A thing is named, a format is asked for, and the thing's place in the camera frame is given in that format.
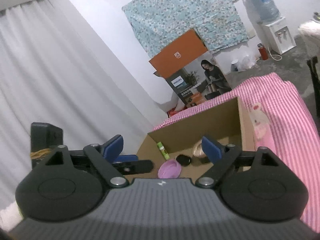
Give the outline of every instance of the pink striped bed sheet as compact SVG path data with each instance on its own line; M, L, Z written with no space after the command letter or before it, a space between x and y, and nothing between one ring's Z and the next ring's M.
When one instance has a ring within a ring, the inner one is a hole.
M234 97L247 109L257 102L270 119L276 154L305 183L309 201L301 220L320 232L320 139L313 118L296 87L276 73L253 77L231 92L188 108L154 128L160 129Z

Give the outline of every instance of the water bottle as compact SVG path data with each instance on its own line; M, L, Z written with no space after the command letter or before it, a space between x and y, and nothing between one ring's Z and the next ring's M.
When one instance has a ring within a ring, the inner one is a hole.
M280 18L280 12L273 0L251 0L263 23L271 23Z

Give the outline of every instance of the white curtain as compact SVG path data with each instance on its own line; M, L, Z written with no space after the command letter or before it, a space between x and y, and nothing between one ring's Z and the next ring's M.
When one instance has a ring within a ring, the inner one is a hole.
M125 154L153 128L48 0L0 12L0 209L31 170L32 122L63 128L69 149L121 134Z

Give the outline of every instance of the silver screw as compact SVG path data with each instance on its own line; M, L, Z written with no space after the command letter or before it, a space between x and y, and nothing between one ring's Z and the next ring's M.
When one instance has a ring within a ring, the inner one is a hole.
M214 183L214 179L209 177L202 177L199 179L199 183L203 186L210 186Z
M113 185L121 186L124 185L127 182L127 180L123 177L114 177L110 180L110 182Z

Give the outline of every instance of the concrete floor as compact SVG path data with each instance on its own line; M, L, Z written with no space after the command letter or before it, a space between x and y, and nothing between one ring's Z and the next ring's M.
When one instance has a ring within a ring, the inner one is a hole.
M316 117L316 102L314 96L311 75L307 66L308 54L301 37L296 37L297 47L282 55L281 61L259 60L258 67L254 67L244 72L231 72L226 78L232 88L241 84L250 77L263 76L275 72L284 81L294 84L306 103L320 133L320 119Z

